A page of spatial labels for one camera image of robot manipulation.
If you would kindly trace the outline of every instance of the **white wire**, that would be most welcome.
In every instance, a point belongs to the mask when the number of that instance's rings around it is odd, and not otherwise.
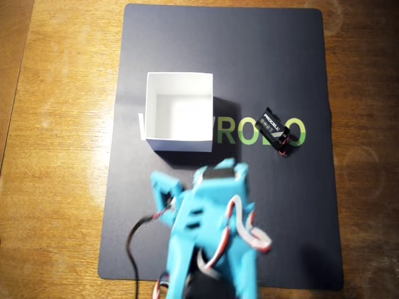
[[[217,260],[220,258],[220,255],[223,254],[222,253],[222,251],[224,250],[223,245],[226,246],[225,242],[227,242],[226,238],[228,237],[229,237],[229,227],[227,226],[223,230],[222,238],[220,239],[216,252],[214,253],[213,257],[209,260],[209,262],[206,263],[205,265],[206,268],[213,268],[213,266],[216,264]]]
[[[230,199],[227,209],[226,217],[230,218],[233,211],[233,205],[236,208],[236,227],[237,232],[243,238],[247,244],[252,248],[259,251],[268,251],[272,244],[272,240],[269,236],[261,229],[252,226],[252,213],[247,218],[246,226],[249,229],[246,230],[243,225],[243,204],[241,198],[236,194]]]
[[[220,278],[220,274],[219,272],[217,272],[215,269],[213,268],[207,268],[206,264],[202,258],[202,249],[200,249],[197,253],[197,266],[198,269],[204,273],[207,276],[213,277],[215,279],[219,279]]]

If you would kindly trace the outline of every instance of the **red and white wire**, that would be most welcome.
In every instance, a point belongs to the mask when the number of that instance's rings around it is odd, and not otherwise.
[[[161,294],[161,285],[169,285],[167,282],[161,281],[162,277],[160,277],[154,286],[154,290],[152,291],[152,299],[159,299]]]
[[[268,252],[271,248],[272,240],[261,229],[253,227],[254,212],[252,211],[246,222],[246,227],[243,224],[243,203],[241,198],[236,194],[230,199],[227,209],[226,217],[229,219],[233,214],[233,209],[236,208],[236,227],[237,232],[241,238],[252,248],[260,252]]]
[[[233,209],[236,208],[236,228],[237,232],[243,240],[250,245],[252,248],[260,252],[268,252],[271,249],[272,240],[269,236],[261,229],[254,227],[255,212],[249,213],[246,220],[246,226],[243,224],[243,203],[238,195],[233,196],[228,202],[226,208],[226,217],[230,219],[233,214]],[[205,263],[202,256],[202,250],[198,251],[197,254],[197,266],[203,273],[218,278],[219,273],[213,269],[216,263],[219,261],[224,251],[226,250],[230,235],[230,229],[227,226],[222,233],[221,240],[218,248],[216,249],[213,257],[208,263]]]

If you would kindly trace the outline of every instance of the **blue plastic part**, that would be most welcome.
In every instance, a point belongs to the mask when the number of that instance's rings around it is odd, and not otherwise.
[[[195,249],[202,249],[210,259],[228,223],[229,247],[214,268],[234,285],[238,298],[257,298],[257,252],[236,232],[235,210],[229,222],[225,216],[227,203],[236,194],[243,203],[244,223],[248,214],[255,208],[255,204],[248,203],[247,199],[248,165],[235,164],[234,159],[225,159],[215,168],[233,167],[235,178],[204,180],[202,175],[207,167],[200,168],[194,174],[193,189],[188,191],[183,191],[179,180],[166,174],[154,172],[151,175],[158,212],[166,207],[163,194],[170,193],[175,198],[174,210],[164,213],[160,218],[172,228],[166,265],[166,271],[170,275],[167,299],[183,298],[189,267],[195,258]]]

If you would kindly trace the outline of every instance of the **table wood grain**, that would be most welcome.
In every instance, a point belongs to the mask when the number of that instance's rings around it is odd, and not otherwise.
[[[0,1],[0,170],[33,0]]]
[[[0,298],[133,298],[134,282],[97,275],[126,3],[34,3],[0,178]],[[145,3],[323,12],[345,285],[262,297],[399,298],[396,2]]]

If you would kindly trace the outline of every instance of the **white box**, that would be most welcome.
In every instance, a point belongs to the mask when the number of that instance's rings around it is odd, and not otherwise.
[[[145,139],[154,151],[212,151],[213,74],[148,73]]]

